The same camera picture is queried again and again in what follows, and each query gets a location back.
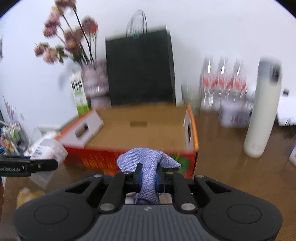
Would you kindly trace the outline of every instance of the brown table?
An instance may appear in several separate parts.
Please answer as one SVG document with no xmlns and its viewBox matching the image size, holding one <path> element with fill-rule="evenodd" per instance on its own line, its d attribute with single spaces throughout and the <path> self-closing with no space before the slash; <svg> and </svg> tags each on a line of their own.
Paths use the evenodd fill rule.
<svg viewBox="0 0 296 241">
<path fill-rule="evenodd" d="M 285 139 L 285 128 L 275 126 L 260 159 L 242 151 L 246 129 L 222 128 L 217 113 L 201 113 L 197 118 L 200 152 L 195 174 L 203 174 L 239 190 L 275 204 L 283 214 L 283 226 L 276 240 L 296 240 L 296 167 L 288 157 L 295 140 Z M 73 183 L 91 171 L 60 166 L 46 193 Z M 23 187 L 38 186 L 28 178 L 10 178 L 5 190 L 5 204 L 0 223 L 0 241 L 16 239 L 12 227 L 16 196 Z"/>
</svg>

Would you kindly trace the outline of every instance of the water bottle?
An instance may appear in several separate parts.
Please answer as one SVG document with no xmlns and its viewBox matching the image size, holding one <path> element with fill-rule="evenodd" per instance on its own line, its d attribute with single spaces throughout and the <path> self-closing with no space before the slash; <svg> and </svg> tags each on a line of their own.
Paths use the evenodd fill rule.
<svg viewBox="0 0 296 241">
<path fill-rule="evenodd" d="M 244 70 L 244 62 L 237 60 L 232 74 L 232 87 L 229 90 L 228 101 L 233 103 L 245 99 L 247 78 Z"/>
<path fill-rule="evenodd" d="M 202 93 L 202 110 L 213 109 L 214 104 L 214 90 L 217 85 L 217 79 L 214 74 L 213 58 L 205 57 L 205 61 L 202 67 L 201 75 L 201 90 Z"/>
<path fill-rule="evenodd" d="M 221 57 L 217 71 L 217 87 L 214 91 L 215 110 L 219 110 L 221 99 L 227 99 L 231 85 L 231 76 L 227 72 L 227 58 Z"/>
<path fill-rule="evenodd" d="M 265 150 L 279 104 L 281 81 L 281 63 L 261 58 L 254 108 L 243 147 L 249 157 L 259 158 Z"/>
</svg>

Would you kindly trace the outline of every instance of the purple cloth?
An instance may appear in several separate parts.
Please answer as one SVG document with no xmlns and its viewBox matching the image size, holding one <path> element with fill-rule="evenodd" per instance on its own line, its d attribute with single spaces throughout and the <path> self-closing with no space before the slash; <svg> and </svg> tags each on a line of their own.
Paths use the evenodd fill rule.
<svg viewBox="0 0 296 241">
<path fill-rule="evenodd" d="M 181 165 L 162 151 L 148 148 L 134 148 L 117 159 L 117 165 L 123 172 L 134 172 L 138 163 L 142 163 L 142 188 L 136 194 L 134 203 L 160 204 L 155 188 L 157 164 L 167 168 L 179 168 Z"/>
</svg>

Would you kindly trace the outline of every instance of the cardboard box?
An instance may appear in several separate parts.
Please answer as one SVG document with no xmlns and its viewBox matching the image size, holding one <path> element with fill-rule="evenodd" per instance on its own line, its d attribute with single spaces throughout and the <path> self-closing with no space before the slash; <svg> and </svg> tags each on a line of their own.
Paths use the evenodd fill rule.
<svg viewBox="0 0 296 241">
<path fill-rule="evenodd" d="M 173 157 L 181 163 L 179 172 L 191 178 L 199 147 L 190 106 L 167 104 L 92 110 L 68 124 L 57 140 L 68 152 L 65 164 L 103 170 L 108 175 L 119 171 L 119 155 L 146 147 Z"/>
</svg>

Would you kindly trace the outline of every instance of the green and white box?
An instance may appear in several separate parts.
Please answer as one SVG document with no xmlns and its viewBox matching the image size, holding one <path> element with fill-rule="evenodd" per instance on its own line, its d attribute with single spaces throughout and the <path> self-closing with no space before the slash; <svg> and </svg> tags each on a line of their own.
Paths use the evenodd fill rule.
<svg viewBox="0 0 296 241">
<path fill-rule="evenodd" d="M 81 70 L 73 72 L 70 81 L 78 114 L 84 114 L 90 110 L 91 106 L 84 92 Z"/>
</svg>

